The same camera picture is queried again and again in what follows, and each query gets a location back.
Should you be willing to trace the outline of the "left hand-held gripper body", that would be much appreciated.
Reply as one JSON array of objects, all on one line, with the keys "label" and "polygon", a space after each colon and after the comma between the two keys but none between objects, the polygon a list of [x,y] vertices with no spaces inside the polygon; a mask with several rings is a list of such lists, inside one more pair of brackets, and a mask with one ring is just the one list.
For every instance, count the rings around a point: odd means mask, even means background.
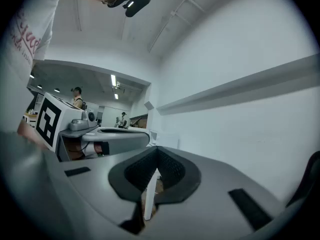
[{"label": "left hand-held gripper body", "polygon": [[70,161],[63,138],[79,138],[96,129],[92,111],[75,107],[68,101],[45,93],[35,124],[35,132],[44,145],[54,152],[61,162]]}]

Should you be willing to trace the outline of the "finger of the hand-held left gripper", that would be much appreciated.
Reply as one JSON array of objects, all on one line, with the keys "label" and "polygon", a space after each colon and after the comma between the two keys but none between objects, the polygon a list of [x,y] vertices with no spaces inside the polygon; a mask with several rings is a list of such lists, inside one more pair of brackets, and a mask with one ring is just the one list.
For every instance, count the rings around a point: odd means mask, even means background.
[{"label": "finger of the hand-held left gripper", "polygon": [[115,155],[147,147],[148,133],[114,127],[98,127],[81,136],[81,151],[85,156]]}]

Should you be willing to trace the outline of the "white desk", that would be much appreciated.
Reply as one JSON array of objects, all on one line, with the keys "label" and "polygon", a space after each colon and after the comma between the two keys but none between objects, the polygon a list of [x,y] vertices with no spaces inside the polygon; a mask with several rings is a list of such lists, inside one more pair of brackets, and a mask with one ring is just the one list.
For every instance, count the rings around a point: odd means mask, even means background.
[{"label": "white desk", "polygon": [[144,215],[143,215],[145,221],[149,221],[151,219],[152,209],[154,205],[154,198],[156,193],[157,180],[160,179],[160,177],[161,177],[161,174],[158,171],[158,169],[156,169],[147,185]]}]

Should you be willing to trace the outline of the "person's left forearm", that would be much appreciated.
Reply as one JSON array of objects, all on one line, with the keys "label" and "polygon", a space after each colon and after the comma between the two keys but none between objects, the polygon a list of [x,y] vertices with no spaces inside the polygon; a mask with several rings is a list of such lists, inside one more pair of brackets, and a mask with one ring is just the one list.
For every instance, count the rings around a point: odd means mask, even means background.
[{"label": "person's left forearm", "polygon": [[27,122],[24,120],[21,120],[18,128],[17,128],[17,133],[20,136],[25,137],[29,141],[33,142],[37,146],[39,146],[43,150],[47,150],[48,148],[46,147],[45,143],[38,137],[38,135],[35,132],[35,129],[30,126]]}]

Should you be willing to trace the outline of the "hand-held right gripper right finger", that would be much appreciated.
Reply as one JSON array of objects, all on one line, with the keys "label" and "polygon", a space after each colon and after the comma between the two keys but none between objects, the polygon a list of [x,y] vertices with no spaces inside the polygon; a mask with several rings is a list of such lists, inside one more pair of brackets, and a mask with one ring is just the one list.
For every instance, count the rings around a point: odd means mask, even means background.
[{"label": "hand-held right gripper right finger", "polygon": [[237,240],[253,233],[229,192],[244,189],[272,218],[285,204],[256,181],[222,161],[182,150],[201,173],[197,190],[184,202],[160,205],[149,223],[150,240]]}]

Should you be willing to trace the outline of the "ceiling conduit pipe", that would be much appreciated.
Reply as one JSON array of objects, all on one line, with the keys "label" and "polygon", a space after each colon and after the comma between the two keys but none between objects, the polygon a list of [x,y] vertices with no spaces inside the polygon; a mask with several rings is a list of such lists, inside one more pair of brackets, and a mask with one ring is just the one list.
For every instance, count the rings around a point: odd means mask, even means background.
[{"label": "ceiling conduit pipe", "polygon": [[184,23],[186,23],[187,25],[191,26],[192,24],[183,16],[181,16],[178,11],[179,9],[182,7],[182,5],[188,1],[191,5],[193,5],[194,7],[196,7],[198,10],[200,10],[202,13],[205,13],[206,11],[194,0],[182,0],[180,2],[180,4],[170,12],[170,16],[168,17],[168,19],[166,20],[166,22],[162,25],[161,29],[158,31],[158,33],[156,34],[154,40],[152,41],[152,43],[150,44],[150,46],[148,47],[148,53],[150,53],[154,47],[154,45],[156,44],[157,40],[159,39],[160,35],[162,34],[162,32],[164,31],[164,29],[167,27],[167,25],[169,24],[169,22],[171,21],[171,19],[173,19],[174,17],[178,17],[179,19],[181,19]]}]

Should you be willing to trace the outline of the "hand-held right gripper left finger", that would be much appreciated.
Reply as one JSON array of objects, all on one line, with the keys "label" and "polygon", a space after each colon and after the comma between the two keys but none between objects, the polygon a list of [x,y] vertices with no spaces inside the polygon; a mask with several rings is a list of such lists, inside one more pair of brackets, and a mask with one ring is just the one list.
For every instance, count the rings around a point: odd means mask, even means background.
[{"label": "hand-held right gripper left finger", "polygon": [[158,240],[157,229],[144,225],[142,192],[125,175],[148,164],[154,152],[59,162],[44,151],[44,232],[55,240]]}]

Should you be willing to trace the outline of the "person's white printed t-shirt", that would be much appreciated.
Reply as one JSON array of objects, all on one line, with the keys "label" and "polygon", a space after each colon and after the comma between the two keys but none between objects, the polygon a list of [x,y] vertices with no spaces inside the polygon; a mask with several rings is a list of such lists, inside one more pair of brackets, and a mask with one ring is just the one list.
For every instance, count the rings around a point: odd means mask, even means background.
[{"label": "person's white printed t-shirt", "polygon": [[52,38],[59,0],[24,0],[0,38],[0,132],[15,132],[33,100],[27,85],[34,61]]}]

